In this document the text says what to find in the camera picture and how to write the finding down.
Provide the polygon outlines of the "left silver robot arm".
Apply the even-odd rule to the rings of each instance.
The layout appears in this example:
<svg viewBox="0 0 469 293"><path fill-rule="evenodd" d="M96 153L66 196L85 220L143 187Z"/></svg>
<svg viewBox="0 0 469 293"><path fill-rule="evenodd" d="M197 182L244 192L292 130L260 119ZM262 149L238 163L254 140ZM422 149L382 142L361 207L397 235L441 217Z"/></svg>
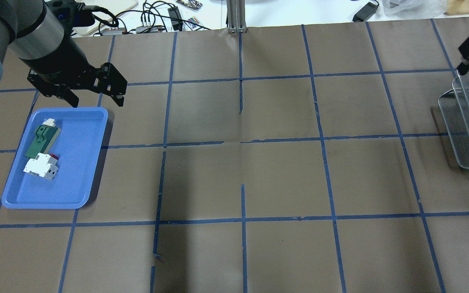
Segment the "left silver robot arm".
<svg viewBox="0 0 469 293"><path fill-rule="evenodd" d="M0 0L0 81L11 50L30 69L28 82L44 96L77 107L73 90L89 90L123 106L125 77L110 62L91 65L71 36L73 28L95 22L119 25L108 9L74 0Z"/></svg>

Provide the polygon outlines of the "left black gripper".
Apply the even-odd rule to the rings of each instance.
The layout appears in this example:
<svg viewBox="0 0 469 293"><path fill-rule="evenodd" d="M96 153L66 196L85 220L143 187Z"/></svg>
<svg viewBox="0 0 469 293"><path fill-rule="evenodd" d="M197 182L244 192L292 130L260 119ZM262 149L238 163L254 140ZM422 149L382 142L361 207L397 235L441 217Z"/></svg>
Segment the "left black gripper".
<svg viewBox="0 0 469 293"><path fill-rule="evenodd" d="M77 108L79 98L71 89L90 90L109 96L118 107L124 106L126 78L110 62L103 63L98 69L90 65L74 39L62 39L58 48L46 56L21 58L21 61L30 68L28 82L41 95L55 96Z"/></svg>

